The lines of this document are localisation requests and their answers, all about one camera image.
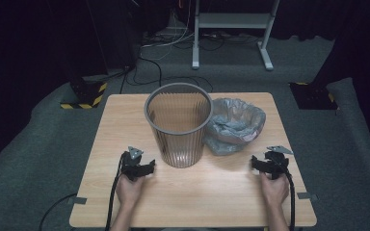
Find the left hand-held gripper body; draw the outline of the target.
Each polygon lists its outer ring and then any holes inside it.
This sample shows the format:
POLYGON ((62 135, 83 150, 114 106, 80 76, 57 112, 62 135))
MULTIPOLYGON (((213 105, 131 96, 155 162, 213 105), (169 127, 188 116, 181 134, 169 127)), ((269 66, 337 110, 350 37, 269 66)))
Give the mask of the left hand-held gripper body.
POLYGON ((120 171, 124 174, 130 181, 135 181, 141 176, 142 166, 140 161, 142 159, 143 151, 129 146, 128 150, 125 151, 122 157, 122 164, 120 171))

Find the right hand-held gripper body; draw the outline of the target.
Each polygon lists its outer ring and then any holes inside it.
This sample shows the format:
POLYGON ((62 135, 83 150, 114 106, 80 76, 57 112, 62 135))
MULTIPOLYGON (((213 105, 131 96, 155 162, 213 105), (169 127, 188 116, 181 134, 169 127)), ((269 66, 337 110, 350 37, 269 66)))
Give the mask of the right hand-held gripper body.
POLYGON ((285 155, 293 155, 293 152, 282 145, 268 146, 267 149, 268 151, 265 153, 265 158, 273 168, 270 171, 271 179, 278 179, 282 173, 288 174, 289 159, 286 158, 285 155))

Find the grey plastic trash bag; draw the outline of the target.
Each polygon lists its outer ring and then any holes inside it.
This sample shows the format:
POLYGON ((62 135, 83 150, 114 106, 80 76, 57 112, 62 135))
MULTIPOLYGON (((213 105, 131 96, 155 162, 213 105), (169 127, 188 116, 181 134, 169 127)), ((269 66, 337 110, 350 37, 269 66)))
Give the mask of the grey plastic trash bag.
POLYGON ((239 152, 260 135, 265 121, 265 112, 252 103, 239 98, 214 99, 204 143, 217 156, 239 152))

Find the translucent ribbed trash can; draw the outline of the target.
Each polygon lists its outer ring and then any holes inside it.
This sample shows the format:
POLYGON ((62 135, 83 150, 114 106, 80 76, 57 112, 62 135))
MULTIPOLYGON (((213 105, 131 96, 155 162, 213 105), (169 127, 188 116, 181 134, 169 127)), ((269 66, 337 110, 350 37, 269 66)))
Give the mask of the translucent ribbed trash can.
POLYGON ((148 97, 144 110, 165 163, 184 168, 200 160, 205 127, 213 115, 213 101, 204 89, 167 84, 148 97))

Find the person's left hand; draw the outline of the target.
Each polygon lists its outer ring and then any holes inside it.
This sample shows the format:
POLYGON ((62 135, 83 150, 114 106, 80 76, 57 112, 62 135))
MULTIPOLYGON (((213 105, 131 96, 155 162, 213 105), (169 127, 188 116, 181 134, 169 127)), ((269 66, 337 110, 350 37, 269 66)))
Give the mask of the person's left hand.
POLYGON ((126 175, 119 178, 116 192, 122 209, 133 209, 136 206, 141 197, 144 181, 144 177, 134 181, 131 181, 126 175))

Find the person's right hand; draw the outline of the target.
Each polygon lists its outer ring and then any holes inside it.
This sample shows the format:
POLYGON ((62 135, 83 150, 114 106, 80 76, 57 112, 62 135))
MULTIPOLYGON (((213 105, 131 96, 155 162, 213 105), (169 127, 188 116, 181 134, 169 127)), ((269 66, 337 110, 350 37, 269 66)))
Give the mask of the person's right hand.
POLYGON ((278 179, 270 179, 264 172, 260 173, 264 201, 269 210, 281 209, 283 201, 289 195, 289 182, 284 174, 278 179))

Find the grey tape strip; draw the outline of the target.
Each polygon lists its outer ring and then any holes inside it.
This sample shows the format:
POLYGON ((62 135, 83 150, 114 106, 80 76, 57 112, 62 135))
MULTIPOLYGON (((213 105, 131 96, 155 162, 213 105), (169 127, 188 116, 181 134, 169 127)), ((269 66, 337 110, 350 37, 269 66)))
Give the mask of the grey tape strip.
POLYGON ((68 198, 66 201, 67 204, 81 204, 81 205, 85 205, 86 202, 87 202, 87 198, 78 197, 78 196, 72 196, 68 198))
POLYGON ((299 199, 309 199, 311 202, 317 201, 319 199, 316 194, 310 192, 298 192, 297 196, 299 199))

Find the black yellow striped stand base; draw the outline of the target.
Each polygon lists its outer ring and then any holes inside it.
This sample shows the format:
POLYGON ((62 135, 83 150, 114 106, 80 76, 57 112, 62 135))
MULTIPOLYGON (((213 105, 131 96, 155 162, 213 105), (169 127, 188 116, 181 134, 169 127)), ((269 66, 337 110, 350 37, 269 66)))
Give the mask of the black yellow striped stand base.
POLYGON ((316 89, 310 83, 290 83, 289 88, 301 110, 337 110, 332 94, 325 88, 316 89))
POLYGON ((86 81, 81 77, 71 80, 68 85, 68 100, 60 103, 62 109, 96 108, 107 88, 106 82, 86 81))

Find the white metal stand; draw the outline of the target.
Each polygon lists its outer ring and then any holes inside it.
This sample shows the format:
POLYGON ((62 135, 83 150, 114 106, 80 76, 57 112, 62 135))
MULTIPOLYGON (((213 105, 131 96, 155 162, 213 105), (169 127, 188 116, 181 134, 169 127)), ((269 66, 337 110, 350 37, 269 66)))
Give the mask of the white metal stand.
POLYGON ((192 69, 199 69, 199 30, 200 29, 263 29, 263 39, 257 43, 265 69, 272 71, 274 66, 267 51, 267 44, 273 29, 280 0, 274 0, 269 13, 201 13, 200 0, 195 0, 195 25, 192 52, 192 69))

